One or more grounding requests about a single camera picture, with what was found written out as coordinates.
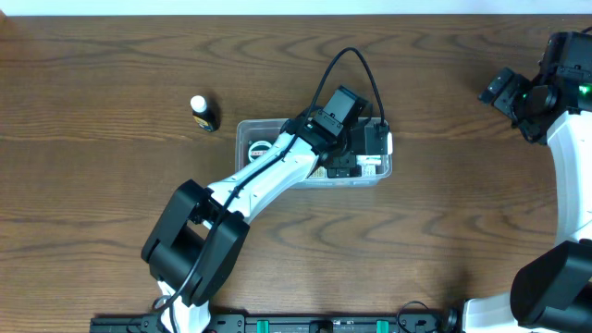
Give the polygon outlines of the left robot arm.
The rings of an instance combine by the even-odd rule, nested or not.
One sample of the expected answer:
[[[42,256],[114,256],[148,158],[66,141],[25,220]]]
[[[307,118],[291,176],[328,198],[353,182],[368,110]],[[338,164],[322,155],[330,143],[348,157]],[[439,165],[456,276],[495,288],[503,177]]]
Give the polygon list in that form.
[[[340,86],[326,105],[287,120],[267,151],[237,173],[202,187],[189,179],[169,199],[144,243],[142,260],[165,296],[166,332],[202,332],[210,299],[228,279],[254,219],[326,162],[392,152],[388,122],[363,118],[370,102]]]

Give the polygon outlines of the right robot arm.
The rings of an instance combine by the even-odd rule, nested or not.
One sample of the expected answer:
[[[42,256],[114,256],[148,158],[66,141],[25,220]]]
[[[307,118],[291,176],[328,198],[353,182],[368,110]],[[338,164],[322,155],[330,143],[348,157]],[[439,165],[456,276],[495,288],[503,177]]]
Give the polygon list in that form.
[[[466,301],[464,333],[591,329],[591,30],[551,34],[538,65],[531,80],[503,68],[479,99],[551,150],[554,246],[517,272],[510,291]]]

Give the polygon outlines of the white blue Panadol box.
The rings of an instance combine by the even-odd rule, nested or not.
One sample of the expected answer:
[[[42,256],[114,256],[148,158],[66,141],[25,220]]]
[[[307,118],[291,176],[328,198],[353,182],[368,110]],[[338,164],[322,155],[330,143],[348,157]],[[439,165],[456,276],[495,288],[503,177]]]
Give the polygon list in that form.
[[[368,166],[381,166],[382,156],[381,155],[357,155],[356,163],[362,167]]]

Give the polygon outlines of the small dark dropper bottle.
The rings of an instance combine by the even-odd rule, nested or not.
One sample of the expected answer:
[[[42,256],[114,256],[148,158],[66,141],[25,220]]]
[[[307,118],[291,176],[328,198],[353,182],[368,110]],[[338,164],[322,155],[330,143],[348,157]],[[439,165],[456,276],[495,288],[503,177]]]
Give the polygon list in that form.
[[[219,122],[215,111],[201,95],[194,95],[190,99],[191,113],[198,126],[208,132],[219,129]]]

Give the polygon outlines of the blue children patches box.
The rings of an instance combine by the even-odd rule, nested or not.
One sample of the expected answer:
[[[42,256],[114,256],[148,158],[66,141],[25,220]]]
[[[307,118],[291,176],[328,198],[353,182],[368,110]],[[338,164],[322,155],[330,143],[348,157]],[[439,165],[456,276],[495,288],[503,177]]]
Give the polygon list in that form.
[[[309,179],[341,179],[359,177],[387,177],[391,170],[385,166],[355,166],[345,168],[324,168],[320,166]]]

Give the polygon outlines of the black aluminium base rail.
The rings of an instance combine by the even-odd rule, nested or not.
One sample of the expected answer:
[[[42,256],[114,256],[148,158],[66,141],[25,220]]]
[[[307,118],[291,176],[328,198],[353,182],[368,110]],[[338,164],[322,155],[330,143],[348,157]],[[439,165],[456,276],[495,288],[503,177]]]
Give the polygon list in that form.
[[[93,318],[90,333],[162,333],[164,322],[155,314]],[[394,316],[251,316],[217,314],[204,333],[458,333],[455,313],[409,312]]]

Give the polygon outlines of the green round-label box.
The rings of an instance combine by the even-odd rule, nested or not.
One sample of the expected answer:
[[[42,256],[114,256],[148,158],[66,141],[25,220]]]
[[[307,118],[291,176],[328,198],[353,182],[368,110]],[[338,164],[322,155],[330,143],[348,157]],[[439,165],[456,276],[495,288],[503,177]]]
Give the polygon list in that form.
[[[250,163],[254,162],[257,158],[263,156],[271,147],[272,143],[265,140],[250,142],[247,150],[248,161]]]

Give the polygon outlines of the clear plastic container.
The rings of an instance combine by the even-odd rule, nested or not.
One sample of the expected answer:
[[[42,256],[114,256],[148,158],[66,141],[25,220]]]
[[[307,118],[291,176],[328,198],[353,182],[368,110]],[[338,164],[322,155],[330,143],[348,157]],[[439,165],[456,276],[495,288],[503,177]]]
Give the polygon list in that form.
[[[237,127],[235,171],[238,172],[263,155],[277,140],[286,118],[243,120]],[[390,176],[392,172],[392,135],[389,134],[386,154],[361,155],[347,153],[329,165],[320,166],[293,189],[369,187]]]

